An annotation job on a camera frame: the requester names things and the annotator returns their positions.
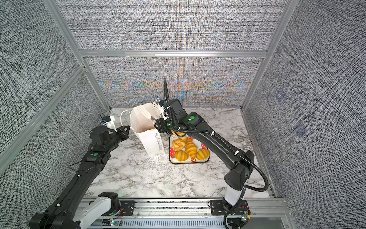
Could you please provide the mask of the white paper gift bag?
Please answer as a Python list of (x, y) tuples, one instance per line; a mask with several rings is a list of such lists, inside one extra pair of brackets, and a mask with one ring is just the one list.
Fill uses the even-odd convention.
[(130, 116), (131, 130), (143, 144), (148, 156), (152, 157), (164, 153), (163, 141), (160, 133), (154, 127), (155, 122), (144, 117), (138, 106), (134, 107), (132, 111), (122, 111), (122, 113), (125, 112)]

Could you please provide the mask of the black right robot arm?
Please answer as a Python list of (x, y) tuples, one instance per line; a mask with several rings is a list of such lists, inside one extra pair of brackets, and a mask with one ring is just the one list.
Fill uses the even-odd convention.
[(245, 183), (256, 168), (254, 153), (250, 150), (243, 151), (229, 143), (214, 131), (198, 113), (188, 114), (178, 99), (173, 99), (168, 103), (161, 100), (159, 105), (164, 109), (163, 114), (168, 115), (167, 119), (156, 120), (159, 132), (172, 130), (177, 134), (187, 134), (203, 143), (229, 168), (229, 172), (224, 176), (227, 184), (224, 200), (229, 206), (234, 206), (243, 198), (245, 189), (249, 188)]

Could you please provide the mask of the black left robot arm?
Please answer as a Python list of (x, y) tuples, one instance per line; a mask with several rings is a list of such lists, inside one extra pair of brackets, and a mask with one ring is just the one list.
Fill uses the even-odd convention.
[(91, 183), (100, 174), (119, 143), (129, 138), (130, 126), (114, 131), (98, 126), (89, 132), (91, 143), (74, 177), (59, 197), (42, 214), (35, 214), (31, 229), (80, 229), (82, 222), (75, 219), (77, 208)]

